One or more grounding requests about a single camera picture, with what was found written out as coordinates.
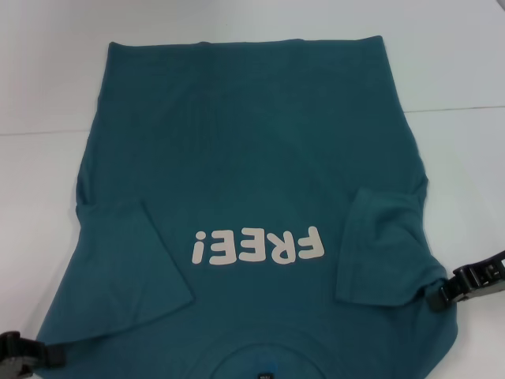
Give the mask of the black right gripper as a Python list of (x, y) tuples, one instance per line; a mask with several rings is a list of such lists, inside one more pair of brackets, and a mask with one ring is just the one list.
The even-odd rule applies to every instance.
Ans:
[(431, 311), (440, 313), (455, 303), (504, 290), (504, 252), (477, 263), (464, 265), (453, 271), (454, 278), (462, 291), (450, 287), (440, 287), (427, 297)]

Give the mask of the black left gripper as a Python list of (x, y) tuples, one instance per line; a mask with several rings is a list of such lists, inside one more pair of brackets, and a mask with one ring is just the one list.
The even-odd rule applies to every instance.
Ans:
[(30, 369), (56, 369), (65, 364), (65, 349), (60, 345), (21, 341), (19, 332), (1, 334), (1, 378), (25, 378)]

